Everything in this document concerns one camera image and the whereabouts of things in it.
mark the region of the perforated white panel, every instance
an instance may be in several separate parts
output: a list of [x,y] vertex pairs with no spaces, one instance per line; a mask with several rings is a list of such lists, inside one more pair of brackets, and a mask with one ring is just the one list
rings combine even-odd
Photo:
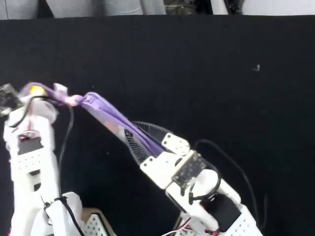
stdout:
[[45,148],[14,156],[11,159],[12,180],[18,174],[26,174],[41,169],[40,162],[45,158],[44,151],[46,151],[47,156],[47,149]]
[[85,224],[84,234],[86,236],[108,236],[105,227],[97,214],[92,214]]
[[[225,233],[219,233],[218,236],[262,236],[256,226],[256,222],[246,206],[240,205],[241,215]],[[176,232],[175,236],[200,236],[193,230],[181,230]]]

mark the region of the red wire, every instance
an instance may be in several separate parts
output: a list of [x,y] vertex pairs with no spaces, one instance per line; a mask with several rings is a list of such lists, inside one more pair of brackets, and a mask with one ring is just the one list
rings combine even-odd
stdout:
[[175,230],[179,230],[180,228],[182,228],[185,224],[187,224],[189,221],[191,220],[191,218],[188,218],[180,227],[178,227]]
[[218,228],[216,231],[212,231],[212,230],[207,230],[207,229],[205,229],[205,233],[207,233],[207,234],[213,234],[213,236],[218,236],[218,234],[221,232],[221,229],[220,228]]
[[215,234],[213,236],[218,236],[218,234],[221,232],[221,229],[218,228],[216,231],[215,231]]

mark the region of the gray pants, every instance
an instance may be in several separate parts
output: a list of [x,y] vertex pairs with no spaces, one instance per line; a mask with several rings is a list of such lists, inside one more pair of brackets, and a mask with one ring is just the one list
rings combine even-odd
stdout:
[[[163,15],[163,0],[47,0],[56,18],[100,15]],[[37,17],[38,0],[0,0],[0,19]]]

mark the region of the white bracket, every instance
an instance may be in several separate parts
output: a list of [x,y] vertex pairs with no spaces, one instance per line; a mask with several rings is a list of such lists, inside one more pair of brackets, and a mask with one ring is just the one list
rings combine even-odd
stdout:
[[92,214],[85,224],[83,233],[86,236],[108,236],[105,226],[97,214]]
[[182,139],[172,133],[167,133],[162,141],[162,146],[171,152],[185,156],[190,150],[190,146],[187,140]]
[[141,163],[140,169],[149,176],[156,185],[165,189],[172,182],[173,175],[193,156],[191,150],[186,156],[171,152],[162,152],[157,158],[149,157]]

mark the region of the purple fabric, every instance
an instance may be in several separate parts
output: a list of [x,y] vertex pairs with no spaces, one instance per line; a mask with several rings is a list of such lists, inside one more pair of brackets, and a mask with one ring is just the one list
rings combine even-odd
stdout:
[[[61,101],[64,103],[64,97],[57,96],[55,91],[41,83],[29,83],[27,84],[22,92],[29,94],[31,86],[40,86],[45,89],[48,95],[52,96],[53,98]],[[153,156],[160,155],[164,150],[163,148],[152,141],[147,135],[141,132],[136,126],[134,126],[123,114],[121,114],[112,104],[110,104],[105,98],[100,96],[95,92],[88,92],[84,97],[79,96],[75,99],[78,104],[82,104],[86,102],[89,104],[90,99],[97,99],[98,110],[104,114],[104,116],[109,116],[112,120],[117,122],[123,128],[127,129],[133,135],[135,135],[139,141],[143,143],[143,145],[151,152]]]
[[134,126],[123,114],[121,114],[112,104],[110,104],[106,99],[94,92],[88,92],[83,101],[86,100],[89,104],[90,99],[98,99],[97,105],[98,110],[104,113],[104,116],[109,116],[123,128],[127,129],[129,132],[133,133],[139,141],[152,153],[153,156],[160,155],[164,150],[161,146],[152,141],[147,135],[141,132],[136,126]]

